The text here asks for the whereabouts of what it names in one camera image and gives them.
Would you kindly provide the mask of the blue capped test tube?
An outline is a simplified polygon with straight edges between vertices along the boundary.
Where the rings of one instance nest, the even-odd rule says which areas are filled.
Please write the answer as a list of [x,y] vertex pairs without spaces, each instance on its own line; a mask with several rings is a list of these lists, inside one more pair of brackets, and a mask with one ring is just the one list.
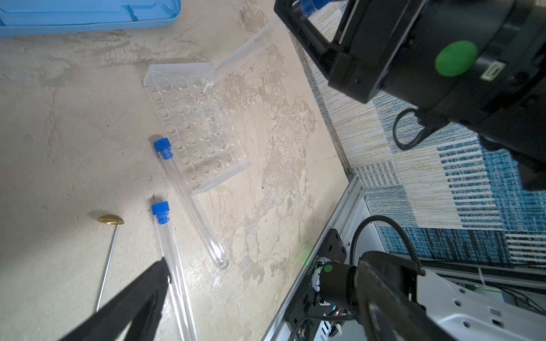
[[[299,18],[306,20],[328,3],[330,1],[289,1],[289,9]],[[271,20],[264,28],[241,45],[237,51],[203,77],[206,89],[213,87],[213,85],[241,68],[264,49],[276,43],[285,31],[287,31],[287,27],[282,23],[281,18]]]
[[193,310],[167,201],[152,206],[159,246],[170,273],[169,291],[182,340],[197,341]]
[[206,246],[210,258],[219,269],[225,270],[229,266],[229,260],[220,244],[212,224],[203,213],[198,201],[192,196],[188,184],[183,180],[181,172],[176,166],[175,153],[171,142],[167,138],[161,138],[153,143],[156,152],[161,158],[166,174],[170,177],[177,190],[194,227],[197,229],[203,244]]

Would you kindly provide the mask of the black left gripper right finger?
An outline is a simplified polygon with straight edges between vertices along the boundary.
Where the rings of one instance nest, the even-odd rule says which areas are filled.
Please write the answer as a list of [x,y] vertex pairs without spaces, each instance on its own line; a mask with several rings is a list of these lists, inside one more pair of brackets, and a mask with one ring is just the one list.
[[368,262],[355,276],[359,313],[368,340],[453,340],[417,305],[385,281]]

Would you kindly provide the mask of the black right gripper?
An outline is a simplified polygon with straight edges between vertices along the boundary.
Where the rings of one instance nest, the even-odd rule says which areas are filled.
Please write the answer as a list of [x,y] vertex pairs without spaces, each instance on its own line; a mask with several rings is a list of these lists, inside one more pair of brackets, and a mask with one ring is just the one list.
[[329,1],[276,1],[274,12],[329,85],[360,102],[408,102],[415,148],[450,123],[506,150],[526,190],[545,188],[545,8],[534,1],[349,1],[334,37],[311,22]]

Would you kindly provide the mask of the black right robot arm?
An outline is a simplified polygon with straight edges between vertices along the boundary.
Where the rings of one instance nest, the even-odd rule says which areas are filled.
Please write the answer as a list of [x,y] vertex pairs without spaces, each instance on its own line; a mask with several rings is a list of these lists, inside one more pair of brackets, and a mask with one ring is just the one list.
[[545,8],[534,1],[323,1],[274,11],[311,76],[372,108],[363,160],[266,340],[544,340],[545,311],[459,286],[545,289]]

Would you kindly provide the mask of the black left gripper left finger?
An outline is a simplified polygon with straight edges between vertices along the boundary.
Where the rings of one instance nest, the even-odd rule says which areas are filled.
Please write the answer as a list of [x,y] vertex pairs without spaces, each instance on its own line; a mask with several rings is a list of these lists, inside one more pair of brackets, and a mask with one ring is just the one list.
[[153,340],[162,319],[170,272],[165,259],[153,263],[98,312],[63,340]]

